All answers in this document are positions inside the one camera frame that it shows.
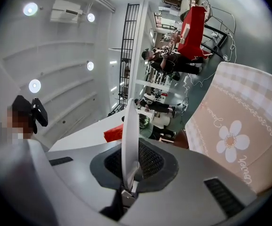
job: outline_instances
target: air conditioner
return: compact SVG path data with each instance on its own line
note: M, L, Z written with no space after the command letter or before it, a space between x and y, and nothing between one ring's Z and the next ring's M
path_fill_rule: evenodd
M50 21L76 24L81 15L80 5L64 0L55 0Z

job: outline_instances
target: red cloth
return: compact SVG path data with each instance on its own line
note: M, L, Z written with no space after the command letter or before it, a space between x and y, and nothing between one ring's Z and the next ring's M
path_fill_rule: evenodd
M104 132L104 139L107 142L122 139L123 124Z
M186 24L190 25L190 29L185 43L179 43L178 52L191 60L195 59L195 56L207 58L200 49L204 31L205 12L206 10L203 7L192 7L183 21L181 34L183 34Z

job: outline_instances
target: dark clothing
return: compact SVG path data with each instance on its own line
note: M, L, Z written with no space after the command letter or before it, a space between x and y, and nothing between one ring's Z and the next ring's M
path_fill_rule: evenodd
M161 129L159 127L154 126L152 134L149 137L149 139L159 140L160 137L172 141L174 137L174 132L172 130Z
M151 67L158 71L162 72L185 72L185 73L191 73L191 74L198 74L199 69L198 67L189 65L190 63L202 63L203 58L200 57L196 60L190 60L181 54L170 54L166 58L166 65L165 68L162 70L161 63L163 61L163 58L161 56L161 53L155 53L155 57L149 60L149 64Z
M145 107L146 105L148 105L143 99L140 100L140 105ZM160 113L168 113L169 112L169 104L163 104L160 103L158 101L154 101L153 103L151 103L150 105L148 105L150 110L154 110Z

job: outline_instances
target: black hair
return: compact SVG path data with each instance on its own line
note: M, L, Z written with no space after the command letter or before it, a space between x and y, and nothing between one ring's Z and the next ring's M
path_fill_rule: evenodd
M19 116L31 116L32 105L23 96L18 95L12 103L10 110L16 112Z
M148 48L146 50L144 50L141 54L141 57L146 60L147 59L147 53L148 53Z

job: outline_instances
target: checkered fabric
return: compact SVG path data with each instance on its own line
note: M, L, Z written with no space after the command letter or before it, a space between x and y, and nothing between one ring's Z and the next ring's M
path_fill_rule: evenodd
M190 150L257 193L272 187L272 75L221 62L185 130Z
M190 119L187 122L187 124L185 125L185 130L187 132L189 149L201 154L205 154L200 143L200 135L193 119Z
M240 94L272 123L272 75L258 69L221 62L216 70L213 84Z

